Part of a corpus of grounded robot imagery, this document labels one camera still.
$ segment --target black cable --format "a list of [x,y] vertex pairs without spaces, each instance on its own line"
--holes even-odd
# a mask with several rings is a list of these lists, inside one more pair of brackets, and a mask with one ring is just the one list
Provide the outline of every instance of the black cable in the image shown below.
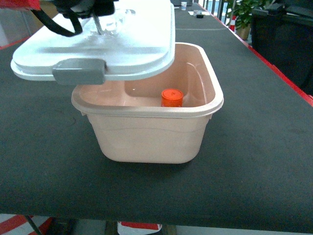
[[69,17],[75,32],[68,31],[62,26],[55,23],[43,10],[31,10],[32,13],[43,23],[50,31],[60,34],[66,37],[73,37],[83,32],[82,26],[73,11],[68,11],[67,16]]

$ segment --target table surface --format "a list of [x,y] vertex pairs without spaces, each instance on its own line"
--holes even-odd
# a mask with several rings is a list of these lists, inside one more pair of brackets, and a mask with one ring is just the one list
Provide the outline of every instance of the table surface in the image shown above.
[[0,51],[0,212],[313,233],[313,108],[211,16],[175,10],[224,93],[185,164],[102,154],[74,87],[17,78]]

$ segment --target orange bottle cap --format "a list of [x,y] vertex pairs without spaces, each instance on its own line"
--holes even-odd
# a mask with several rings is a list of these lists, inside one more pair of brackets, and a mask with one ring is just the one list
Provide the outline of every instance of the orange bottle cap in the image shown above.
[[183,93],[177,89],[162,91],[162,107],[182,107]]

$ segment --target potted plant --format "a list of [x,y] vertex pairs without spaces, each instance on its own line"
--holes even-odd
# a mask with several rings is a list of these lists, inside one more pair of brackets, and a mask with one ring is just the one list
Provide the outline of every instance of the potted plant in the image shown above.
[[248,38],[250,32],[250,25],[252,21],[253,8],[264,9],[270,0],[228,0],[228,17],[236,16],[236,33],[243,40]]

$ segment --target green plant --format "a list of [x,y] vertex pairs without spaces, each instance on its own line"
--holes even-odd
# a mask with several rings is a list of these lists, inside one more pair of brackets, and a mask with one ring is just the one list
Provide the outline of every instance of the green plant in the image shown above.
[[[233,14],[237,17],[236,28],[246,28],[251,24],[252,15],[251,12],[253,8],[264,9],[265,6],[270,2],[269,0],[235,0],[236,4],[232,11],[227,13],[227,16]],[[228,9],[233,6],[234,0],[228,0]]]

